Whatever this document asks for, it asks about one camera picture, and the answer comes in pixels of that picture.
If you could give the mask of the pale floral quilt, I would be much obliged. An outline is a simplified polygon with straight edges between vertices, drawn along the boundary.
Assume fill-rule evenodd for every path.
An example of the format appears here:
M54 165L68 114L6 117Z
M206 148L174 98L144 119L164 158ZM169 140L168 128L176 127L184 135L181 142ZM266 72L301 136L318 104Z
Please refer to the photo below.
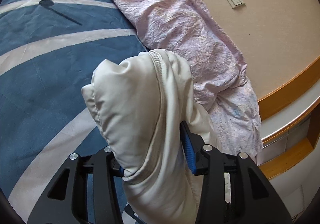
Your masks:
M261 152L259 105L249 80L218 93L209 114L223 153L246 152L254 158Z

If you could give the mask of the white puffer jacket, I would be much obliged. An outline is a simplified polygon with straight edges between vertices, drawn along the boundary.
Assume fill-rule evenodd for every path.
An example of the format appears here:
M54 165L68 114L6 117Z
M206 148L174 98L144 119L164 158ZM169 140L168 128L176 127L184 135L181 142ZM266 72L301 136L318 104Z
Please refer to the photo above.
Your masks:
M102 61L81 90L98 129L124 169L128 203L146 223L194 223L202 177L188 169L180 123L217 149L210 115L194 100L188 62L164 49L119 64Z

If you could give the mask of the blue white striped bedsheet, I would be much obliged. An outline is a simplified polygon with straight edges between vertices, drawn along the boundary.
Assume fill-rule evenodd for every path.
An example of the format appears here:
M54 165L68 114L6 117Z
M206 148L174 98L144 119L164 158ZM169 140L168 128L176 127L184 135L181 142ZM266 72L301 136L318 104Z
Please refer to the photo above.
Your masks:
M2 0L1 189L22 220L70 154L107 145L81 95L94 69L144 50L112 0Z

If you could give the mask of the pink crinkled pillow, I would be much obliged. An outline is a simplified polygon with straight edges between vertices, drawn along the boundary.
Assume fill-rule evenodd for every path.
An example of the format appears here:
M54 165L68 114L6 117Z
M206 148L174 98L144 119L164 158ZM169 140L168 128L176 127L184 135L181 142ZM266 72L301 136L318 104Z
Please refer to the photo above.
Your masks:
M187 60L194 100L255 109L257 97L242 52L215 22L202 0L113 0L149 49L165 49Z

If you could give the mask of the wooden white bedside cabinet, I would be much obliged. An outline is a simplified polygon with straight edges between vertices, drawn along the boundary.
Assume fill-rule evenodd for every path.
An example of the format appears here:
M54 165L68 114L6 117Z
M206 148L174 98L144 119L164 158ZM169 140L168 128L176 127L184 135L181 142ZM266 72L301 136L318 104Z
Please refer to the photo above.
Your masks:
M255 161L294 222L319 202L319 59L259 100L264 148Z

